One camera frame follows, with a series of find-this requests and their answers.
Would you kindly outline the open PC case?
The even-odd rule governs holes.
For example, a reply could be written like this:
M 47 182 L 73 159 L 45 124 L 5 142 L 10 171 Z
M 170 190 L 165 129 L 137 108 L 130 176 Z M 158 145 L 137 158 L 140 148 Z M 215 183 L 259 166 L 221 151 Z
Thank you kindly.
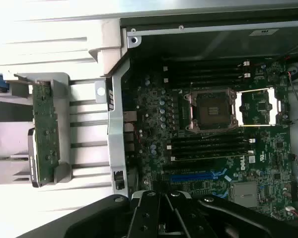
M 270 28 L 279 31 L 270 36 L 249 36 L 254 30 Z M 138 13 L 103 19 L 99 34 L 101 41 L 94 50 L 106 77 L 108 148 L 115 193 L 131 195 L 124 150 L 122 78 L 132 60 L 149 59 L 239 58 L 283 62 L 290 73 L 290 139 L 291 154 L 295 157 L 291 167 L 298 188 L 298 0 L 211 11 Z M 293 219 L 282 221 L 298 224 L 298 199 L 291 204 L 290 211 Z

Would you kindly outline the green Dell motherboard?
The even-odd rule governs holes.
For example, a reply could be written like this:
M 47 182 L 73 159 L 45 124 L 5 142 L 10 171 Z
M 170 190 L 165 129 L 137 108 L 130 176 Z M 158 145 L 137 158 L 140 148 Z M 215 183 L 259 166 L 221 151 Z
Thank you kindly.
M 122 103 L 124 121 L 124 150 L 128 172 L 128 190 L 132 194 L 138 190 L 181 190 L 192 197 L 199 198 L 211 194 L 232 201 L 231 190 L 234 183 L 255 181 L 257 183 L 257 206 L 253 209 L 279 220 L 291 220 L 290 206 L 298 199 L 298 188 L 293 181 L 291 160 L 291 139 L 289 119 L 288 84 L 290 73 L 283 62 L 264 62 L 251 60 L 251 65 L 240 70 L 245 74 L 241 84 L 184 87 L 163 83 L 162 60 L 132 60 L 130 69 L 122 78 Z M 170 72 L 211 72 L 211 70 L 172 70 Z M 169 79 L 189 77 L 172 77 Z M 273 87 L 275 96 L 281 101 L 278 124 L 263 127 L 236 127 L 218 133 L 192 133 L 181 128 L 178 116 L 178 97 L 191 90 L 213 90 L 230 88 L 235 92 Z M 176 146 L 193 147 L 237 147 L 243 151 L 199 153 L 172 153 L 171 139 L 189 136 L 215 136 L 224 134 L 243 134 L 244 139 L 199 140 L 199 141 L 242 141 L 250 144 Z M 170 156 L 209 155 L 233 152 L 254 151 L 255 155 L 215 158 L 194 161 L 212 161 L 211 168 L 202 171 L 164 173 L 164 164 L 174 163 Z M 170 175 L 197 174 L 208 171 L 219 172 L 227 168 L 224 175 L 215 180 L 197 180 L 171 183 Z

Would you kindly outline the silver chipset heatsink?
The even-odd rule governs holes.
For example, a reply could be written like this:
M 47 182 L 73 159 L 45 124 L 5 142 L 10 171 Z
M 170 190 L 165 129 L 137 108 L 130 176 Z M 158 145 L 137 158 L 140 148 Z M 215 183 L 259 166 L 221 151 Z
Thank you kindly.
M 255 181 L 234 183 L 231 190 L 234 203 L 246 208 L 257 206 L 257 183 Z

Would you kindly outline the white case wall sticker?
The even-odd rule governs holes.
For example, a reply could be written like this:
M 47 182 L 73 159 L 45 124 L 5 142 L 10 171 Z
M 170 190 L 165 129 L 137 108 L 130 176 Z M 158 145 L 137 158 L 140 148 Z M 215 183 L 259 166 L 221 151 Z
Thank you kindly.
M 277 31 L 279 31 L 279 29 L 258 29 L 258 30 L 254 30 L 252 31 L 249 36 L 250 37 L 255 37 L 255 36 L 270 36 L 275 34 Z

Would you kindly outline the grey parts rack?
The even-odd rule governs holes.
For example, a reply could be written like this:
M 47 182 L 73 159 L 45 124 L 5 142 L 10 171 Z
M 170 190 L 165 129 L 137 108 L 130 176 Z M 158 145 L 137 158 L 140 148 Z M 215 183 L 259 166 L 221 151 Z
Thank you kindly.
M 54 170 L 54 181 L 46 185 L 68 182 L 72 178 L 70 156 L 70 89 L 65 73 L 5 74 L 9 84 L 0 93 L 0 184 L 30 183 L 28 131 L 33 124 L 32 88 L 37 81 L 50 81 L 58 118 L 60 159 Z

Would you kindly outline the CPU socket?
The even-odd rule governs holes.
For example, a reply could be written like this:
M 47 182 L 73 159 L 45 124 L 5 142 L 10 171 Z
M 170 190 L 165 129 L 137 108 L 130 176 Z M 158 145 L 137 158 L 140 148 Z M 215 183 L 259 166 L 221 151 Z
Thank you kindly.
M 230 89 L 191 90 L 178 97 L 179 125 L 192 133 L 218 133 L 238 127 Z

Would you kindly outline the blue expansion slot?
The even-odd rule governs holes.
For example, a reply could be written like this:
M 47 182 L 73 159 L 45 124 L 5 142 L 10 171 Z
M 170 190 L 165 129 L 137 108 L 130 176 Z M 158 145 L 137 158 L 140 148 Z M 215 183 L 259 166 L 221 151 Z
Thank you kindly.
M 169 179 L 171 183 L 176 182 L 188 182 L 188 181 L 197 181 L 197 180 L 215 180 L 220 176 L 224 175 L 227 171 L 227 168 L 219 172 L 208 171 L 197 174 L 185 174 L 185 175 L 170 175 Z

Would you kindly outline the metal socket cover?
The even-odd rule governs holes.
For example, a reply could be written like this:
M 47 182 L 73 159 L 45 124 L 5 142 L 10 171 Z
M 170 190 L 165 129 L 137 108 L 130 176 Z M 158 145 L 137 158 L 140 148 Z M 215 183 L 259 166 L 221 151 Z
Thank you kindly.
M 235 115 L 240 127 L 275 126 L 280 112 L 281 101 L 273 87 L 236 93 Z

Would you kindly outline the long black expansion slot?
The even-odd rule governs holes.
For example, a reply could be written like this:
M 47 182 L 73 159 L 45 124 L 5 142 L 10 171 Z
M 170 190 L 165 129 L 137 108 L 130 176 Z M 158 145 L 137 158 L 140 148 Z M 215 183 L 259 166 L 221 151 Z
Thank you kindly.
M 164 164 L 162 170 L 164 173 L 179 173 L 179 172 L 191 172 L 191 171 L 202 171 L 211 168 L 214 165 L 212 161 L 187 161 L 187 162 L 174 162 Z

